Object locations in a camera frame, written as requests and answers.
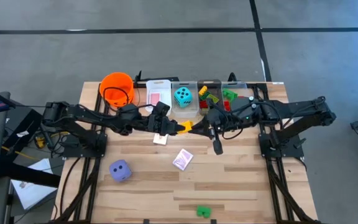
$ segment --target red block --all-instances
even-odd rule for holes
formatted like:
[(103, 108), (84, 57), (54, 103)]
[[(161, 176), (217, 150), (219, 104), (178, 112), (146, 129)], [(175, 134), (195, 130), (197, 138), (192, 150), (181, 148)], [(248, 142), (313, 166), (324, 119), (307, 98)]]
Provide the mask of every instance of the red block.
[(224, 109), (226, 110), (226, 111), (230, 111), (230, 102), (228, 102), (228, 101), (224, 101), (223, 102), (223, 104), (224, 104)]
[(206, 104), (206, 100), (200, 101), (200, 108), (208, 108), (208, 105)]

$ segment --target orange bucket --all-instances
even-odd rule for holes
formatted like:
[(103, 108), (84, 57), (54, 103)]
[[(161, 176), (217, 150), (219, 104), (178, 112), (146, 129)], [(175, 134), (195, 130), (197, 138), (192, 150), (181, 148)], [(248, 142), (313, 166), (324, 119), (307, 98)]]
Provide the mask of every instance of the orange bucket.
[(134, 84), (129, 75), (123, 72), (114, 72), (103, 79), (100, 83), (99, 92), (110, 105), (121, 107), (127, 104), (127, 98), (128, 103), (132, 102), (134, 98)]

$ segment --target plastic container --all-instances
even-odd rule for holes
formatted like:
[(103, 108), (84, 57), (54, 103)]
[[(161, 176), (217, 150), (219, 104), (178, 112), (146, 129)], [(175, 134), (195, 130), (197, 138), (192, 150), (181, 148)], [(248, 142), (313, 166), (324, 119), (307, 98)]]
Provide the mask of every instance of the plastic container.
[(109, 87), (117, 87), (124, 90), (128, 95), (128, 103), (134, 98), (134, 84), (132, 78), (123, 72), (114, 72), (106, 76), (100, 83), (99, 92), (110, 105), (121, 107), (127, 104), (126, 94), (117, 89), (108, 89)]
[[(191, 103), (181, 108), (175, 99), (173, 98), (173, 94), (181, 87), (186, 87), (191, 92)], [(200, 110), (199, 101), (198, 101), (198, 89), (197, 82), (172, 82), (171, 89), (171, 97), (172, 97), (172, 112), (178, 118), (194, 118), (197, 116), (198, 111)]]
[(237, 97), (249, 97), (254, 95), (252, 90), (247, 87), (247, 83), (242, 81), (222, 82), (221, 89), (222, 89), (223, 102), (225, 101), (230, 102), (230, 100), (224, 96), (223, 94), (224, 90), (230, 90), (234, 93), (237, 93)]
[[(220, 80), (200, 80), (197, 82), (197, 96), (198, 92), (203, 86), (207, 87), (207, 91), (219, 99), (217, 105), (223, 108), (223, 98), (222, 98), (222, 82)], [(201, 109), (200, 114), (205, 115), (208, 112), (208, 109)]]
[[(160, 94), (160, 101), (170, 107), (167, 115), (171, 114), (172, 98), (171, 98), (171, 81), (170, 80), (149, 80), (146, 82), (147, 88), (147, 104), (150, 104), (150, 96), (152, 93)], [(153, 111), (152, 106), (146, 107), (148, 112)]]

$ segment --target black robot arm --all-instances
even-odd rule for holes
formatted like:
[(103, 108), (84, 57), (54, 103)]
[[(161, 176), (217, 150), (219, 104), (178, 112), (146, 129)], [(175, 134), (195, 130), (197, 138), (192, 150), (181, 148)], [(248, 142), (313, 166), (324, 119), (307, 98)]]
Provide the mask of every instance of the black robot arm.
[(79, 144), (92, 149), (100, 144), (100, 137), (96, 131), (87, 130), (77, 123), (82, 121), (98, 126), (110, 128), (115, 133), (127, 136), (132, 130), (147, 131), (176, 135), (184, 130), (175, 120), (169, 120), (167, 115), (169, 106), (159, 102), (154, 106), (149, 116), (142, 116), (139, 108), (133, 104), (119, 108), (115, 115), (106, 115), (90, 110), (83, 105), (69, 105), (66, 102), (47, 103), (44, 111), (44, 125), (68, 131), (77, 137)]
[[(230, 111), (219, 108), (211, 101), (208, 102), (208, 105), (208, 114), (193, 126), (190, 133), (200, 134), (212, 139), (215, 153), (218, 155), (223, 153), (219, 134), (228, 131), (249, 128), (257, 124), (274, 127), (279, 123), (279, 130), (273, 130), (269, 134), (261, 134), (264, 144), (276, 148), (312, 126), (328, 126), (336, 119), (336, 115), (331, 112), (323, 96), (311, 101), (295, 103), (256, 100), (252, 96), (237, 98), (232, 102), (234, 106)], [(299, 117), (301, 119), (286, 128), (293, 118)], [(289, 120), (282, 124), (282, 119), (286, 118)]]

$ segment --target teal dice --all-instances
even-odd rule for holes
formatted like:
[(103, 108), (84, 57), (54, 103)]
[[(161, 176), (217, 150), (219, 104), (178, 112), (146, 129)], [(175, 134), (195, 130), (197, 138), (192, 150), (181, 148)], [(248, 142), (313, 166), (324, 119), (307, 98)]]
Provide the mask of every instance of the teal dice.
[(177, 89), (173, 94), (173, 98), (181, 108), (188, 106), (193, 100), (191, 91), (186, 87), (180, 87)]

